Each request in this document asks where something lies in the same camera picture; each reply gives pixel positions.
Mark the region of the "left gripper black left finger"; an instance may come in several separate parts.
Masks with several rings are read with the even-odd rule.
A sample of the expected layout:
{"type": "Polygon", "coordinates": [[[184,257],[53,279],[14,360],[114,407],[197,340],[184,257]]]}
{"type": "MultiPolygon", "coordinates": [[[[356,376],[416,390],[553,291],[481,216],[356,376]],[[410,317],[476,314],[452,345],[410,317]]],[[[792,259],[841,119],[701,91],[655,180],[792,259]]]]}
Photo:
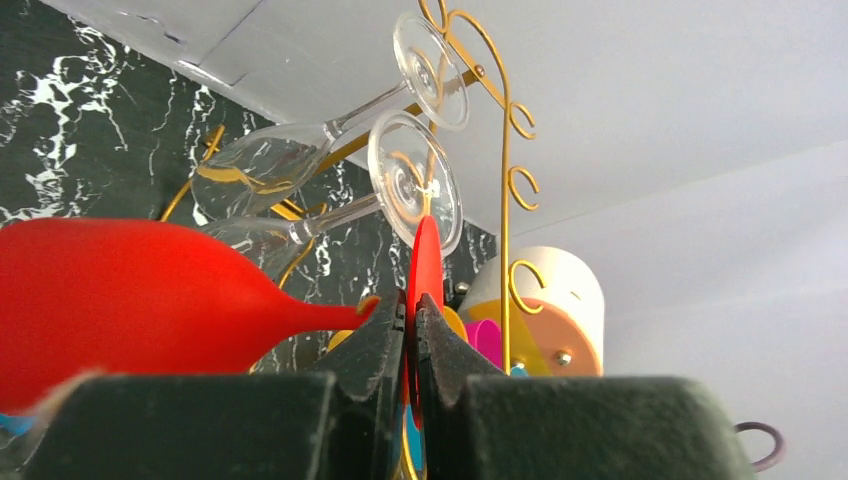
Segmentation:
{"type": "Polygon", "coordinates": [[[25,479],[389,479],[399,456],[406,297],[308,369],[115,376],[76,390],[25,479]]]}

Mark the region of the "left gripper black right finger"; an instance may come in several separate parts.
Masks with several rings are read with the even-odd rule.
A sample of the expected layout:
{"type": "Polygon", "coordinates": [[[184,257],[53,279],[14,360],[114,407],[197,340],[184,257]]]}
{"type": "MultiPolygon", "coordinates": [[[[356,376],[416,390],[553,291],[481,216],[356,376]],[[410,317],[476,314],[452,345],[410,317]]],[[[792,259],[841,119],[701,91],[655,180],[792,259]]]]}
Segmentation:
{"type": "Polygon", "coordinates": [[[679,377],[505,375],[423,296],[415,317],[431,479],[751,479],[732,421],[679,377]]]}

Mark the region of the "clear wine glass front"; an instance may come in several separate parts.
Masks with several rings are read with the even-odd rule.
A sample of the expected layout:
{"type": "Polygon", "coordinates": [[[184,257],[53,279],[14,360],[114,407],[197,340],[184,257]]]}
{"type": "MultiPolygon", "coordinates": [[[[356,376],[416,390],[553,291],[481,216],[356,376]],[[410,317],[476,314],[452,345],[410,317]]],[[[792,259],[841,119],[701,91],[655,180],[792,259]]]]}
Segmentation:
{"type": "Polygon", "coordinates": [[[408,246],[416,244],[421,223],[436,233],[430,244],[439,260],[459,243],[463,210],[447,154],[435,134],[412,114],[380,115],[368,140],[368,172],[373,192],[323,214],[292,221],[255,216],[213,221],[200,231],[247,256],[276,278],[316,237],[381,212],[408,246]]]}

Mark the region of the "red wine glass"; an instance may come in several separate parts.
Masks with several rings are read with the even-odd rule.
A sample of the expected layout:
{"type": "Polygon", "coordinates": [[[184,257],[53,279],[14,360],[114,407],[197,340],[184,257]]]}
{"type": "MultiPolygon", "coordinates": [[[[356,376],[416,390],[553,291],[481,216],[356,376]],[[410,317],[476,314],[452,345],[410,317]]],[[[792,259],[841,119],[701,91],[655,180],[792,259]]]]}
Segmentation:
{"type": "Polygon", "coordinates": [[[1,230],[1,410],[91,373],[243,374],[283,340],[354,330],[377,305],[310,304],[197,230],[49,217],[1,230]]]}

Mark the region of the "teal blue wine glass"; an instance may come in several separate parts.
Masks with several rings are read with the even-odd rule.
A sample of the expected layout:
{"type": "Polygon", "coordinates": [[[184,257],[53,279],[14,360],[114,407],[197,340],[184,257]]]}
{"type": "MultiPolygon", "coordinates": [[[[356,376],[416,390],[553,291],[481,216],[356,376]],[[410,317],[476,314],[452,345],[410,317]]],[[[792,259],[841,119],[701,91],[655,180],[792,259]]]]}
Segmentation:
{"type": "Polygon", "coordinates": [[[414,422],[409,404],[403,414],[403,425],[397,437],[397,444],[400,450],[392,479],[425,479],[426,468],[420,431],[414,422]]]}

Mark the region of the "magenta wine glass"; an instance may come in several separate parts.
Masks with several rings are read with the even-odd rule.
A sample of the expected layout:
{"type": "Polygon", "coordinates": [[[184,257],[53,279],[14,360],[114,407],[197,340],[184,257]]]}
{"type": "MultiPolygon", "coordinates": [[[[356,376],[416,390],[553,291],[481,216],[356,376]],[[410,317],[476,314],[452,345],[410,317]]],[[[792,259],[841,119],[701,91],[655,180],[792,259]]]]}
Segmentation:
{"type": "Polygon", "coordinates": [[[503,368],[502,333],[500,325],[492,319],[465,324],[468,343],[496,367],[503,368]]]}

